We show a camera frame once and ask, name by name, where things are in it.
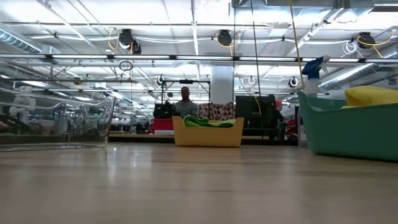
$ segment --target green cloth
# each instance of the green cloth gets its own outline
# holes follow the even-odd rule
[[[210,123],[208,119],[198,119],[188,115],[184,118],[185,127],[210,127],[210,128],[231,128],[235,124],[235,119]]]

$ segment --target blue spray bottle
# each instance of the blue spray bottle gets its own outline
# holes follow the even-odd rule
[[[322,69],[324,72],[328,72],[326,62],[328,62],[330,56],[319,57],[315,60],[308,62],[302,70],[303,75],[308,75],[308,81],[305,84],[304,93],[307,96],[318,96],[318,86],[321,84],[319,77],[319,71]]]

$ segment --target man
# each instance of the man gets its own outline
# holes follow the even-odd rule
[[[175,104],[175,112],[180,113],[180,117],[183,119],[188,115],[198,116],[199,106],[189,99],[188,87],[181,88],[181,97],[182,100]]]

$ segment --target teal plastic tub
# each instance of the teal plastic tub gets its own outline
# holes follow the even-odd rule
[[[345,100],[298,93],[308,148],[317,154],[398,161],[398,104],[341,109]]]

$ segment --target wooden floor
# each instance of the wooden floor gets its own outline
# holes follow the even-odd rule
[[[0,153],[0,223],[397,223],[398,164],[294,147]]]

